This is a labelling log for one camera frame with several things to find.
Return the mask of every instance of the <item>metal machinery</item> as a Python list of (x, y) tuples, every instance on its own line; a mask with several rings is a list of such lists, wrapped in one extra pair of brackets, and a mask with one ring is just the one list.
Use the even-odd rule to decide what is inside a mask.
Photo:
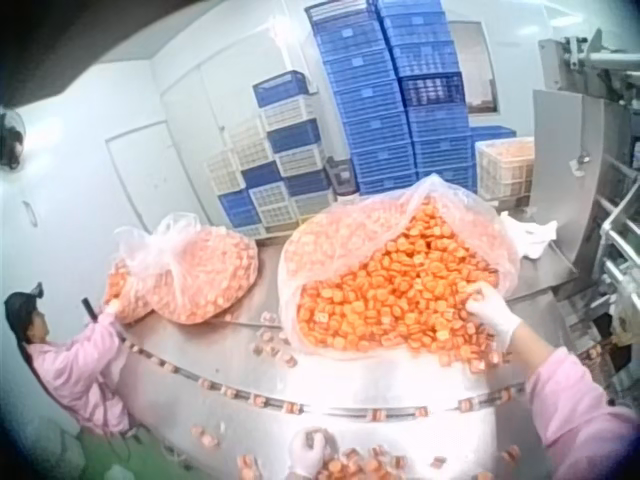
[[(534, 92), (530, 206), (537, 221), (558, 220), (556, 246), (579, 273), (557, 298), (564, 300), (565, 315), (579, 320), (573, 332), (590, 338), (583, 347), (638, 343), (640, 53), (606, 49), (600, 30), (591, 40), (544, 40), (539, 47), (547, 90)], [(603, 340), (591, 321), (609, 310), (613, 336)], [(610, 394), (625, 397), (640, 380), (636, 348), (615, 377), (606, 378), (614, 373), (606, 365), (595, 369)], [(636, 408), (637, 390), (631, 390)]]
[[(637, 321), (631, 236), (638, 233), (639, 193), (629, 162), (632, 131), (638, 135), (640, 126), (627, 106), (638, 74), (618, 71), (631, 62), (640, 71), (639, 56), (601, 52), (597, 40), (541, 44), (549, 90), (534, 93), (529, 213), (538, 222), (558, 220), (560, 229), (539, 260), (522, 261), (518, 287), (507, 299), (552, 345), (594, 361), (601, 349), (593, 340), (600, 339), (585, 343), (575, 335), (594, 312), (617, 298), (620, 325), (631, 330)], [(622, 98), (629, 103), (621, 105)], [(255, 456), (263, 478), (284, 478), (288, 443), (310, 426), (327, 428), (340, 450), (384, 445), (406, 455), (407, 478), (471, 478), (481, 471), (503, 478), (513, 467), (500, 452), (512, 445), (523, 454), (509, 476), (550, 476), (516, 364), (470, 375), (461, 365), (439, 367), (431, 355), (345, 362), (291, 351), (278, 322), (260, 321), (262, 312), (278, 311), (284, 240), (260, 245), (256, 285), (221, 318), (186, 327), (152, 315), (125, 332), (138, 355), (130, 356), (119, 393), (156, 436), (215, 478), (235, 478), (236, 457), (246, 454)], [(258, 335), (272, 345), (260, 355), (252, 348)], [(297, 364), (271, 355), (278, 350)], [(203, 446), (193, 425), (218, 437), (218, 447)], [(446, 458), (439, 470), (432, 466), (436, 456)]]

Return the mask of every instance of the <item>green floor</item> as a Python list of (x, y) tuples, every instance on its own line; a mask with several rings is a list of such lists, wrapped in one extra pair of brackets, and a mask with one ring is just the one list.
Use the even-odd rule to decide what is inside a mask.
[(148, 431), (141, 430), (138, 444), (133, 439), (123, 442), (112, 439), (111, 445), (102, 436), (81, 431), (78, 440), (82, 445), (86, 466), (82, 480), (103, 480), (112, 465), (118, 464), (129, 470), (136, 480), (204, 480), (211, 478), (198, 469), (186, 471), (176, 462), (169, 460), (160, 442)]

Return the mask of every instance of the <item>window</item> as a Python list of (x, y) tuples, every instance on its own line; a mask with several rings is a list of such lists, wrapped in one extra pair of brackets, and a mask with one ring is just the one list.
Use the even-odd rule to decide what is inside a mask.
[(469, 113), (496, 113), (498, 94), (480, 22), (449, 22), (458, 51)]

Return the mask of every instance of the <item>stainless steel table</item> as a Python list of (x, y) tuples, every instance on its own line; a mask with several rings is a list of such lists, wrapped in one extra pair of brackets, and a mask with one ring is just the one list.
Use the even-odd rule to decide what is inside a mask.
[[(496, 472), (500, 467), (495, 463), (496, 453), (511, 444), (524, 452), (518, 477), (541, 478), (541, 472), (548, 471), (521, 398), (472, 413), (457, 410), (461, 399), (521, 384), (524, 373), (516, 365), (501, 366), (487, 375), (470, 375), (461, 365), (441, 368), (433, 356), (408, 353), (335, 361), (292, 352), (298, 361), (295, 368), (264, 353), (254, 355), (250, 344), (264, 327), (260, 315), (278, 308), (280, 250), (278, 244), (261, 247), (256, 285), (220, 318), (182, 326), (154, 314), (128, 329), (128, 337), (145, 355), (178, 366), (188, 377), (166, 373), (142, 356), (132, 356), (127, 363), (121, 395), (132, 413), (156, 434), (220, 478), (235, 472), (235, 456), (242, 453), (253, 453), (264, 462), (265, 478), (282, 478), (287, 442), (307, 425), (328, 428), (345, 447), (381, 443), (399, 450), (411, 458), (412, 475), (419, 478), (468, 478), (483, 469)], [(523, 262), (518, 288), (510, 296), (512, 309), (555, 346), (571, 347), (550, 288), (573, 275), (557, 250), (548, 249), (538, 262)], [(274, 333), (278, 331), (279, 327), (273, 327)], [(199, 378), (213, 382), (216, 390), (222, 385), (233, 387), (240, 391), (241, 399), (205, 391), (195, 381)], [(267, 397), (274, 408), (250, 407), (245, 400), (250, 393)], [(291, 416), (277, 411), (285, 401), (301, 404), (304, 413)], [(415, 410), (421, 406), (433, 415), (416, 419)], [(372, 408), (385, 409), (389, 421), (366, 423)], [(210, 454), (191, 438), (189, 427), (219, 421), (227, 425), (227, 438), (220, 452)], [(447, 467), (450, 470), (437, 473), (428, 468), (434, 455), (456, 460)]]

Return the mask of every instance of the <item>gloved hand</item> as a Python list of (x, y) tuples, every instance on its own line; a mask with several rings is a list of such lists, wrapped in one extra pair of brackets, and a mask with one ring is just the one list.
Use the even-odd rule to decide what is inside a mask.
[(496, 332), (498, 348), (505, 351), (511, 343), (513, 332), (522, 320), (509, 309), (504, 298), (488, 283), (478, 282), (471, 285), (469, 291), (472, 295), (467, 301), (467, 310)]
[[(313, 447), (307, 445), (307, 434), (313, 437)], [(289, 445), (289, 470), (308, 478), (316, 478), (324, 462), (326, 439), (319, 428), (300, 430)]]
[(118, 312), (120, 311), (120, 300), (118, 300), (117, 298), (114, 298), (113, 300), (111, 300), (109, 304), (105, 307), (104, 311), (105, 313), (118, 315)]

